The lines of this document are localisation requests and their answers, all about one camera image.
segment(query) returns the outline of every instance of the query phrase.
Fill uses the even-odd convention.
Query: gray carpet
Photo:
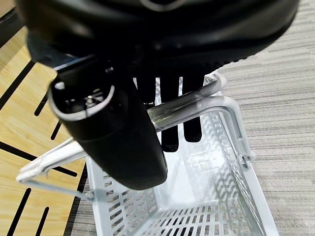
[[[257,154],[254,169],[280,235],[315,236],[315,0],[302,1],[277,42],[220,72],[228,79],[224,95],[241,107]],[[85,201],[71,235],[96,235]]]

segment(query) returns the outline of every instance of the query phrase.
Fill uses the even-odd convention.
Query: basket mesh side
[[[247,215],[237,201],[160,211],[143,236],[248,236]]]
[[[137,230],[157,210],[152,189],[135,191],[128,189],[106,173],[104,187],[108,225],[113,236],[127,236]]]

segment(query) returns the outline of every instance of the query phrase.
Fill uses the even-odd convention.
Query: black floor stripe
[[[79,181],[79,185],[77,188],[77,191],[79,192],[83,192],[84,190],[84,186],[85,186],[85,182],[87,181],[88,178],[88,171],[87,171],[87,166],[85,165],[83,168],[83,172]],[[80,205],[80,201],[81,199],[78,197],[74,197],[73,199],[73,203],[72,203],[72,207],[71,207],[71,211],[68,217],[68,221],[67,221],[67,225],[65,226],[65,230],[64,230],[64,234],[63,236],[69,236],[71,235],[72,229],[73,229],[73,225],[74,225],[74,221],[75,221],[75,216],[77,215],[78,212],[78,208]]]
[[[20,22],[15,9],[11,9],[8,13],[0,18],[0,48],[10,40],[21,28],[23,24]]]
[[[55,127],[55,129],[54,129],[54,131],[53,131],[53,133],[51,134],[51,137],[50,137],[51,140],[55,140],[55,138],[56,138],[56,136],[58,134],[58,131],[60,129],[60,126],[61,126],[61,122],[59,120],[57,125],[56,125],[56,127]]]
[[[18,77],[16,77],[16,79],[13,81],[10,87],[4,92],[4,94],[0,98],[0,110],[3,108],[3,106],[6,104],[6,102],[9,100],[11,95],[14,93],[14,91],[17,89],[20,83],[24,80],[25,76],[29,73],[29,71],[33,68],[34,65],[35,65],[35,62],[30,61],[24,67],[24,69],[21,71]]]
[[[18,224],[18,222],[19,222],[19,219],[20,219],[20,217],[21,217],[21,214],[22,214],[22,212],[23,212],[23,209],[24,209],[24,207],[25,207],[26,201],[27,201],[28,198],[29,198],[30,193],[31,193],[31,189],[28,188],[28,189],[25,191],[24,196],[23,196],[23,198],[22,198],[22,200],[21,200],[21,203],[20,203],[20,205],[19,205],[19,207],[18,207],[18,209],[17,209],[17,211],[16,211],[16,213],[15,213],[15,216],[14,216],[14,218],[13,218],[13,220],[12,220],[12,223],[11,223],[10,229],[9,229],[9,231],[8,231],[8,233],[7,233],[7,236],[12,236],[12,235],[13,235],[13,233],[14,233],[14,231],[15,231],[15,229],[16,229],[16,226],[17,226],[17,224]]]
[[[36,108],[34,115],[39,116],[40,112],[43,110],[45,104],[47,102],[47,93],[43,96],[42,100],[40,101],[38,107]]]
[[[11,154],[14,154],[14,155],[17,155],[21,158],[24,158],[24,159],[27,159],[29,161],[33,161],[35,160],[37,157],[36,156],[33,156],[32,154],[29,154],[27,152],[24,152],[22,150],[19,150],[15,147],[12,147],[8,144],[5,144],[3,142],[0,141],[0,149],[4,150],[4,151],[7,151],[7,152],[10,152]],[[55,167],[53,168],[54,170],[56,171],[59,171],[61,173],[64,173],[66,175],[70,175],[70,176],[73,176],[73,177],[76,177],[77,176],[77,173],[75,173],[74,171],[71,171],[71,170],[68,170],[66,168],[63,168],[63,167]]]
[[[42,217],[40,219],[39,226],[37,228],[35,236],[40,236],[40,233],[41,233],[41,231],[43,229],[43,226],[44,226],[44,223],[45,223],[48,211],[49,211],[49,207],[46,207],[44,212],[43,212],[43,215],[42,215]]]

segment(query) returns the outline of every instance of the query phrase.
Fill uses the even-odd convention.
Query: black plastic part
[[[16,2],[30,30],[59,50],[102,51],[130,70],[150,66],[158,73],[196,63],[211,68],[259,52],[288,28],[299,0],[187,0],[169,12],[138,0]]]
[[[203,86],[204,73],[202,70],[190,70],[183,77],[183,94],[195,91]],[[184,122],[184,136],[187,142],[197,143],[201,140],[201,124],[200,118],[191,119]]]
[[[178,97],[180,74],[176,71],[165,71],[160,77],[161,101],[168,102]],[[177,125],[162,131],[162,148],[166,152],[176,152],[178,150],[178,127]]]
[[[63,73],[58,77],[65,81]],[[113,83],[113,97],[104,108],[77,120],[59,118],[90,157],[115,180],[136,190],[159,185],[167,178],[167,165],[155,128],[133,81],[126,80],[122,74],[112,77],[116,78],[98,78],[98,81],[107,81],[109,86],[110,81],[120,81]],[[48,93],[55,104],[63,100],[54,86],[58,81],[50,85]]]

